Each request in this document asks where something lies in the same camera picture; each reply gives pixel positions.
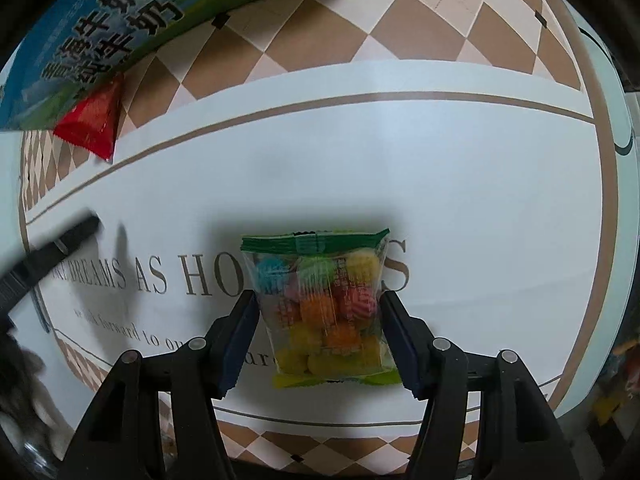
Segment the milk carton cardboard box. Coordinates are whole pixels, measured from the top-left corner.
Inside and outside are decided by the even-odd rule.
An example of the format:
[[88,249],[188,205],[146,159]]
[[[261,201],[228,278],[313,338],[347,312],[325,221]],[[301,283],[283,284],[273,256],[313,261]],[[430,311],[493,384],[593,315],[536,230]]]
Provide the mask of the milk carton cardboard box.
[[4,131],[46,130],[149,52],[256,0],[58,0],[18,46],[1,92]]

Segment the red triangular candy packet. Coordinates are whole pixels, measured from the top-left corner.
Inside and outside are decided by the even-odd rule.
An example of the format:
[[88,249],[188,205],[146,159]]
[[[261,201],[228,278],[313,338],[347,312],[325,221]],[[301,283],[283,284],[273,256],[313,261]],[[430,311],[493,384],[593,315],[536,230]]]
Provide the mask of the red triangular candy packet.
[[118,73],[78,102],[54,127],[57,138],[108,162],[115,151],[124,75]]

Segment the colourful candy balls bag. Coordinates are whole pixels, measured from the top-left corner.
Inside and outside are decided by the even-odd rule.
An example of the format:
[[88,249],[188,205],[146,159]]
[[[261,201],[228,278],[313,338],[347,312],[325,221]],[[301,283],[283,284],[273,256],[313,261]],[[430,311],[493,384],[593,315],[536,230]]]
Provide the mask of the colourful candy balls bag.
[[243,237],[276,388],[398,384],[378,306],[389,241],[388,230]]

